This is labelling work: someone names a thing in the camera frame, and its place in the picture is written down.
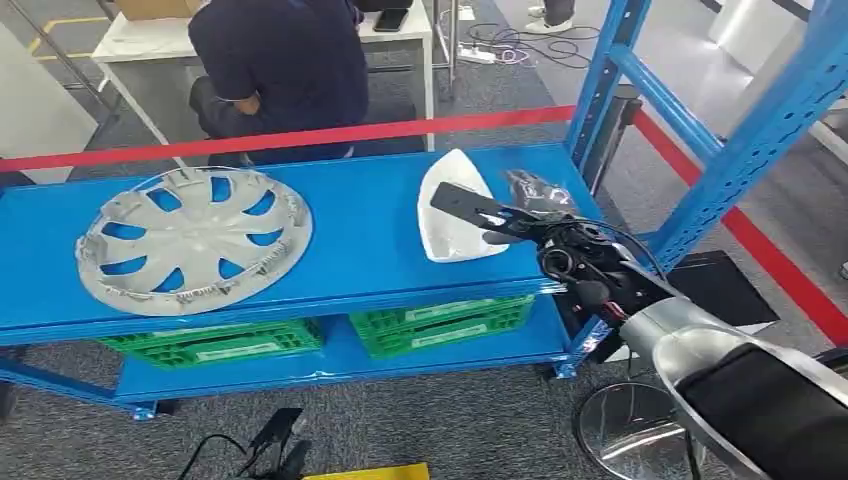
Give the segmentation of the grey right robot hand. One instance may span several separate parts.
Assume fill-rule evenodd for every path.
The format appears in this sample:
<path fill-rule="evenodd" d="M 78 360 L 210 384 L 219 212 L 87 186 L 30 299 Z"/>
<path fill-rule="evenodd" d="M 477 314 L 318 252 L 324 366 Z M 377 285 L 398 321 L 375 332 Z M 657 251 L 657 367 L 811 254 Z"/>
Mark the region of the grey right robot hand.
<path fill-rule="evenodd" d="M 505 173 L 513 199 L 513 208 L 520 209 L 543 223 L 558 224 L 580 215 L 569 191 L 557 184 L 526 170 L 508 170 Z M 514 235 L 486 231 L 482 239 L 490 245 L 506 245 L 533 241 L 540 249 L 562 250 L 567 247 L 563 240 L 551 240 L 550 234 L 533 233 L 532 228 L 516 237 Z"/>

